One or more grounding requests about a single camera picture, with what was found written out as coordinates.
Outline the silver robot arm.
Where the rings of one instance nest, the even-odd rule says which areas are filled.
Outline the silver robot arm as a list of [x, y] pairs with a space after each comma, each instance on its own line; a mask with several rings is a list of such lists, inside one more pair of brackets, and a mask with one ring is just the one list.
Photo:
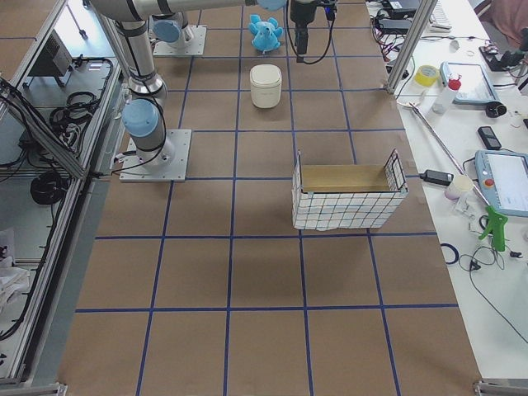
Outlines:
[[236, 6], [258, 5], [268, 11], [290, 7], [290, 19], [295, 24], [296, 60], [301, 63], [307, 52], [309, 30], [318, 7], [323, 1], [239, 1], [239, 0], [203, 0], [203, 1], [93, 1], [95, 10], [113, 21], [118, 32], [118, 47], [123, 51], [125, 60], [121, 63], [127, 68], [129, 86], [139, 97], [166, 97], [167, 86], [157, 73], [153, 61], [152, 47], [149, 41], [147, 21], [152, 16], [172, 17], [179, 13]]
[[151, 19], [152, 32], [155, 37], [171, 47], [184, 48], [195, 37], [186, 12], [177, 12], [171, 15], [154, 15]]

